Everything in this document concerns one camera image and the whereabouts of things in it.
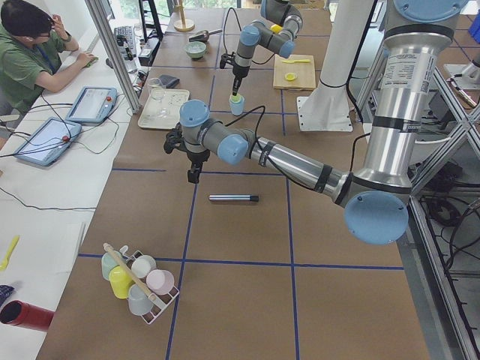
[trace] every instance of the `pink cup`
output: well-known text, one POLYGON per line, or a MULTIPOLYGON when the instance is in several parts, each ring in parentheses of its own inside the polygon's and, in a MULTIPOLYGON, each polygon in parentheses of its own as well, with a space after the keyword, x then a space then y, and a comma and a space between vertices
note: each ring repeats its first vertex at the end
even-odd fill
POLYGON ((175 279, 170 271, 155 269, 148 273, 146 283, 155 294, 166 295, 173 288, 175 279))
POLYGON ((47 332, 55 312, 26 302, 14 300, 1 309, 0 322, 22 328, 47 332))

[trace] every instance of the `small bowl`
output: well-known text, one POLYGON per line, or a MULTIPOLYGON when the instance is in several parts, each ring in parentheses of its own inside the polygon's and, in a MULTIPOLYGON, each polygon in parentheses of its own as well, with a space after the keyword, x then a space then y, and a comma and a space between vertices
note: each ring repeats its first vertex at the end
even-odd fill
POLYGON ((207 46, 201 41, 192 41, 184 46, 184 50, 192 59, 200 59, 205 55, 207 46))

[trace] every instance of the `yellow spoon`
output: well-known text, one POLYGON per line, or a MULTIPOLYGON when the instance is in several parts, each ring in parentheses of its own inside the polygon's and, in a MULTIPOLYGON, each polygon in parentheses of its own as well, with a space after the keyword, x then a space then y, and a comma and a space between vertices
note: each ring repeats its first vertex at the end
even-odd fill
POLYGON ((10 260, 10 255, 14 252, 15 247, 17 246, 18 241, 20 240, 19 235, 15 235, 10 242, 7 253, 3 258, 3 261, 0 263, 0 272, 3 272, 8 266, 8 260, 10 260))
POLYGON ((282 60, 285 64, 294 64, 296 62, 310 62, 309 58, 299 58, 296 60, 282 60))

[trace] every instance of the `wooden cutting board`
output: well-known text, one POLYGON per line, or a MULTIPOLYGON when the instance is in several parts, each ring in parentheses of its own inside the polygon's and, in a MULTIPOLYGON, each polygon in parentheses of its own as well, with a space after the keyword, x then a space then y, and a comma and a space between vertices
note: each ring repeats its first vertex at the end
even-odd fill
POLYGON ((288 60, 310 59, 310 62, 296 62, 287 64, 285 60, 275 55, 273 89, 304 89, 314 90, 317 87, 315 78, 315 63, 312 55, 291 55, 288 60), (285 80, 285 74, 295 73, 297 78, 293 81, 285 80))

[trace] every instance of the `hand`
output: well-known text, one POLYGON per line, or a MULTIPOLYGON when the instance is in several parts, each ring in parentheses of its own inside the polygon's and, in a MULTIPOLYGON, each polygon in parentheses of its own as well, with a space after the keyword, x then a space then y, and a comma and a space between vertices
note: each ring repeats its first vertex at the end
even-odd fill
POLYGON ((52 19, 53 19, 52 29, 55 30, 55 32, 58 34, 58 36, 62 40, 67 40, 68 34, 65 31, 65 27, 63 26, 62 18, 60 17, 60 15, 53 14, 52 19))
POLYGON ((82 68, 96 59, 98 59, 97 56, 91 54, 90 52, 81 52, 76 58, 76 60, 82 65, 82 68))

